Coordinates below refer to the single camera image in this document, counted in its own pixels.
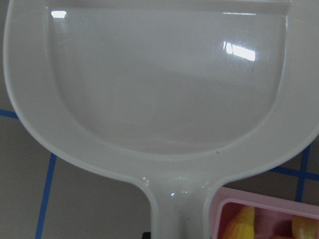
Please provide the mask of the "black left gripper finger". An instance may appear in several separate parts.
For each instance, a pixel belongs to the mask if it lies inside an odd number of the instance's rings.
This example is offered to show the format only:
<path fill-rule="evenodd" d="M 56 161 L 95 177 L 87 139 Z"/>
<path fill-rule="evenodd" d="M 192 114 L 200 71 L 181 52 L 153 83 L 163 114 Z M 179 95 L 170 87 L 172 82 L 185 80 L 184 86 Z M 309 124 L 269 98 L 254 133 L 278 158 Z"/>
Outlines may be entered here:
<path fill-rule="evenodd" d="M 143 232 L 142 239 L 151 239 L 151 232 Z"/>

